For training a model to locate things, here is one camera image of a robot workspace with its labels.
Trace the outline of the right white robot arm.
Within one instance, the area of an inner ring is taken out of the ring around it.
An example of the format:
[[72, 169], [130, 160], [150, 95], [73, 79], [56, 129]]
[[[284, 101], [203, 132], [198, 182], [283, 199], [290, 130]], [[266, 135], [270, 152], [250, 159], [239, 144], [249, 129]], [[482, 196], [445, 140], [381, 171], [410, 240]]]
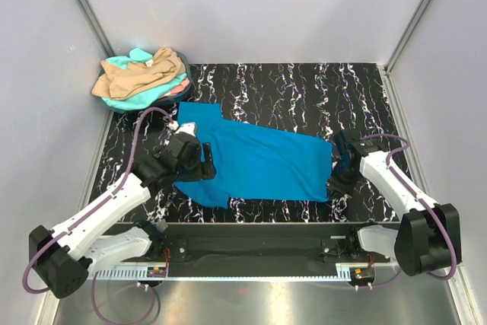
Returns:
[[427, 274], [447, 281], [462, 262], [460, 214], [450, 203], [440, 204], [421, 190], [397, 166], [393, 156], [410, 144], [388, 151], [381, 135], [365, 137], [345, 129], [333, 137], [339, 160], [327, 182], [329, 197], [349, 196], [364, 178], [385, 198], [399, 219], [394, 230], [369, 223], [347, 238], [351, 255], [377, 253], [395, 260], [408, 276]]

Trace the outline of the blue t shirt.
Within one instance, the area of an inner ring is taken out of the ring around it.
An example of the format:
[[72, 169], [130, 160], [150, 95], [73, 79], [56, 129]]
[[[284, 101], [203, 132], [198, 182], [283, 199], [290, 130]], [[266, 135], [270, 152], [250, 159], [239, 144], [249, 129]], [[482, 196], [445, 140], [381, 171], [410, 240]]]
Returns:
[[215, 177], [175, 184], [201, 206], [225, 208], [231, 198], [328, 200], [333, 146], [320, 137], [225, 119], [219, 104], [182, 102], [177, 121], [195, 123], [199, 141], [211, 146]]

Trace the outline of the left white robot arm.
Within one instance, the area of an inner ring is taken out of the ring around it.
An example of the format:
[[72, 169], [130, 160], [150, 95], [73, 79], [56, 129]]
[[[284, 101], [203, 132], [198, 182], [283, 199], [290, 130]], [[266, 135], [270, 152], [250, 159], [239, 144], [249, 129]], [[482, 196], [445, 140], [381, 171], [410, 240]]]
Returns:
[[32, 270], [58, 298], [75, 293], [96, 272], [133, 258], [156, 259], [166, 248], [164, 229], [138, 221], [121, 234], [105, 236], [125, 214], [176, 182], [211, 180], [212, 148], [186, 133], [172, 135], [155, 157], [140, 157], [105, 193], [64, 222], [29, 234]]

